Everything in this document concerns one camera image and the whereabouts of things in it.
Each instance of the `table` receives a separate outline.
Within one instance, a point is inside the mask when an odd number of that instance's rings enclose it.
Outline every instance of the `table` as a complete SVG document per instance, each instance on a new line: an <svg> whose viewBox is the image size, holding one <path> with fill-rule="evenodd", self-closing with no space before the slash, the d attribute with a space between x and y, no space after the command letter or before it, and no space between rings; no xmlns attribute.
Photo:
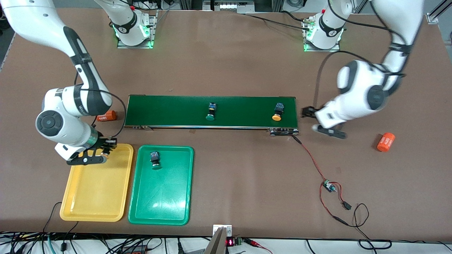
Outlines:
<svg viewBox="0 0 452 254"><path fill-rule="evenodd" d="M296 96L301 109L312 104L326 56L303 52L299 30L230 12L171 11L159 23L152 50L116 49L101 9L58 12L82 38L110 91L123 100L129 94ZM263 16L296 25L286 14ZM352 19L377 24L371 15ZM388 34L347 27L343 49L379 62ZM320 103L337 95L336 74L352 59L334 56L326 65ZM34 119L45 92L72 85L74 74L62 52L16 36L0 73L0 230L41 231L63 197L70 167L53 150L55 143L35 130ZM299 138L326 177L342 184L347 202L367 204L370 217L362 230L369 237L452 240L452 73L437 26L424 23L406 74L384 110L345 125L348 139L313 133L315 120L301 118ZM112 109L122 111L117 101ZM98 129L114 133L120 125L102 122ZM384 132L396 136L388 153L374 148ZM75 232L210 235L213 224L232 224L234 234L250 237L362 238L323 209L321 177L292 138L265 131L126 129L118 140L132 144L135 156L143 144L194 148L190 220L182 227L140 226L124 216L115 223L81 222ZM353 212L335 194L325 193L324 200L352 222ZM47 230L72 226L56 213Z"/></svg>

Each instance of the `yellow tray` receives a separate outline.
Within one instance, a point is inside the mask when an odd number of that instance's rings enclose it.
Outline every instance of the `yellow tray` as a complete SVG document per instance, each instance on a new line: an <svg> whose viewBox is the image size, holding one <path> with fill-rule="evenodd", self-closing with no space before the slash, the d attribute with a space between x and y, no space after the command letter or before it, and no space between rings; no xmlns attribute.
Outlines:
<svg viewBox="0 0 452 254"><path fill-rule="evenodd" d="M72 166L61 204L61 219L120 220L124 214L132 157L131 145L118 144L103 164Z"/></svg>

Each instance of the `teal cable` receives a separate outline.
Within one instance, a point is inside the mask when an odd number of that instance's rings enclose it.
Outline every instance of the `teal cable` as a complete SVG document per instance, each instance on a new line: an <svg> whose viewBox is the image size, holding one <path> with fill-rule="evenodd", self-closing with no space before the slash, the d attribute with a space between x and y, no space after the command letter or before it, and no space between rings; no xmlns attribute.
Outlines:
<svg viewBox="0 0 452 254"><path fill-rule="evenodd" d="M47 236L47 242L49 243L50 251L52 254L56 254L55 250L53 249L52 243L50 242L50 234Z"/></svg>

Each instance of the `orange cylinder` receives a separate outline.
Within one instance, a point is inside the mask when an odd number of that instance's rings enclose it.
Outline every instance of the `orange cylinder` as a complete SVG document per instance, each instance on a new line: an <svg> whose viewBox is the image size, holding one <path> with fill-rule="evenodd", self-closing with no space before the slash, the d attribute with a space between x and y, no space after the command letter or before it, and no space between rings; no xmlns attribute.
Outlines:
<svg viewBox="0 0 452 254"><path fill-rule="evenodd" d="M377 149L382 152L387 152L391 148L392 143L396 137L394 134L386 132L383 134L383 137L381 137L380 142L378 142Z"/></svg>
<svg viewBox="0 0 452 254"><path fill-rule="evenodd" d="M116 120L116 112L114 110L109 110L105 114L97 116L98 122L105 122L105 121L113 121Z"/></svg>

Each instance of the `green tray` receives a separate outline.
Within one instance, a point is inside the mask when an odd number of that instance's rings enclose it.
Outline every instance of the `green tray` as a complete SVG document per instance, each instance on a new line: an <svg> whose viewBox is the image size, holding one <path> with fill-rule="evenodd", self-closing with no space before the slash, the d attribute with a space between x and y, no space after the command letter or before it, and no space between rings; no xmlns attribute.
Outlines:
<svg viewBox="0 0 452 254"><path fill-rule="evenodd" d="M206 119L210 102L215 120ZM281 121L274 121L276 103L284 104ZM298 128L295 97L130 95L126 127L151 128Z"/></svg>
<svg viewBox="0 0 452 254"><path fill-rule="evenodd" d="M161 169L152 169L150 153L160 154ZM193 148L140 147L130 201L132 224L181 226L188 222L192 187Z"/></svg>

